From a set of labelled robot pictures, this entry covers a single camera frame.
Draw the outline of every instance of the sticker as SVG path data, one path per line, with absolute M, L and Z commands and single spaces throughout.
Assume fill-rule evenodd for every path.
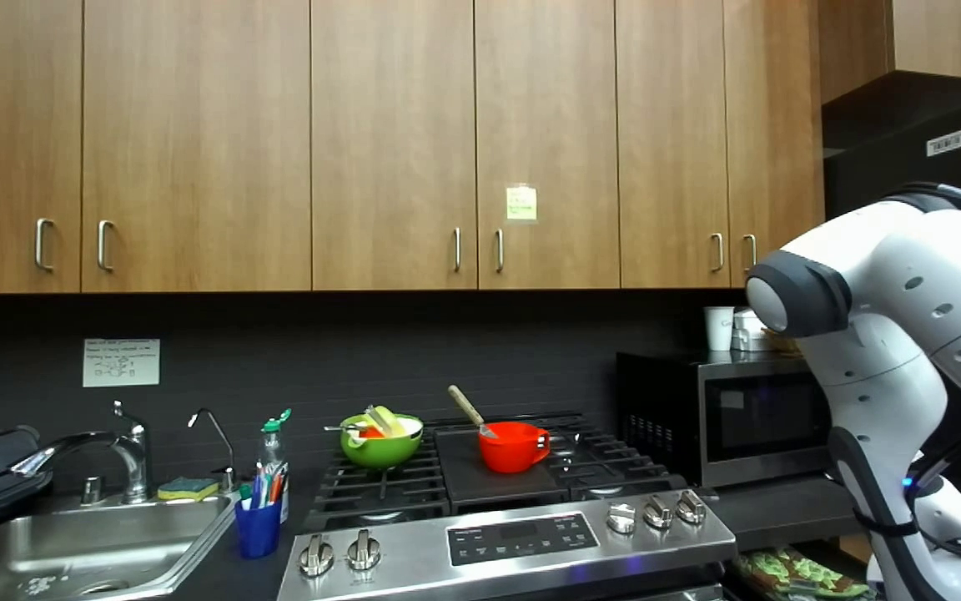
M 961 131 L 924 139 L 924 156 L 941 156 L 961 150 Z
M 82 337 L 82 389 L 156 389 L 156 337 Z
M 536 187 L 508 187 L 508 221 L 536 221 Z

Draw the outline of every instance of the sink faucet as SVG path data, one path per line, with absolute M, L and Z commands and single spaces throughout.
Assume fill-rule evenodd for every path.
M 224 451 L 226 451 L 226 469 L 224 469 L 220 494 L 234 494 L 234 492 L 236 492 L 236 473 L 239 473 L 236 451 L 234 451 L 234 445 L 226 442 L 226 433 L 224 433 L 213 406 L 195 406 L 195 410 L 187 418 L 187 428 L 194 428 L 201 418 L 210 420 L 210 428 L 216 431 L 216 439 L 220 439 L 220 445 L 224 445 Z
M 113 413 L 129 420 L 127 433 L 113 433 L 113 431 L 63 433 L 63 439 L 50 442 L 47 446 L 21 456 L 10 472 L 33 478 L 65 446 L 81 446 L 89 442 L 110 442 L 115 456 L 122 462 L 122 472 L 127 472 L 122 502 L 142 503 L 145 502 L 145 425 L 141 418 L 127 413 L 119 401 L 113 401 Z
M 113 446 L 119 451 L 119 456 L 133 456 L 133 462 L 122 462 L 127 469 L 127 492 L 122 499 L 129 503 L 142 503 L 145 502 L 145 420 L 141 420 L 136 413 L 122 410 L 119 401 L 113 401 L 113 413 L 129 420 L 127 433 L 113 442 Z

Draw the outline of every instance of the dish soap bottle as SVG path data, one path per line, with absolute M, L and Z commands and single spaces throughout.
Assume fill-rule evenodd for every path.
M 286 488 L 290 488 L 286 420 L 290 410 L 266 418 L 266 425 L 259 428 L 259 462 L 255 462 L 255 473 L 266 481 L 269 499 L 280 503 L 280 523 L 286 521 Z

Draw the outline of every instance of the microwave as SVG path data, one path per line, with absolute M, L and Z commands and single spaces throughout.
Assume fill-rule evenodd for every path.
M 699 492 L 830 472 L 830 410 L 781 354 L 616 354 L 616 439 Z

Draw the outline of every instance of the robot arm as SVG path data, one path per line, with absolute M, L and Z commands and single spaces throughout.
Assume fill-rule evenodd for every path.
M 827 395 L 834 469 L 872 530 L 888 599 L 961 599 L 961 494 L 907 469 L 961 389 L 961 209 L 879 201 L 827 221 L 748 278 L 758 317 L 794 337 Z

